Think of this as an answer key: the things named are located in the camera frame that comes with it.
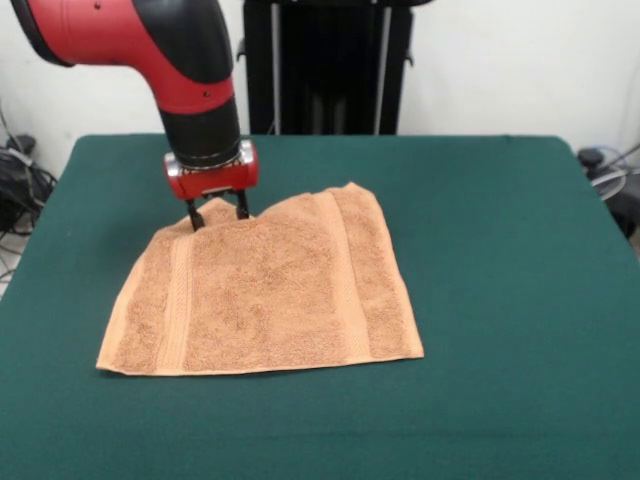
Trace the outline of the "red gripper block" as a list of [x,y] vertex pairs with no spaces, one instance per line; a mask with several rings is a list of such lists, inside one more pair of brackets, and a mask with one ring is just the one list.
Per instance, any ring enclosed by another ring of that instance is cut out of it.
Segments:
[[255,187],[259,177],[258,154],[251,140],[242,140],[238,154],[222,165],[192,169],[184,166],[173,152],[169,152],[164,156],[164,167],[172,192],[179,200],[186,201],[194,231],[202,228],[205,222],[193,200],[207,195],[236,191],[237,218],[245,220],[250,217],[244,190]]

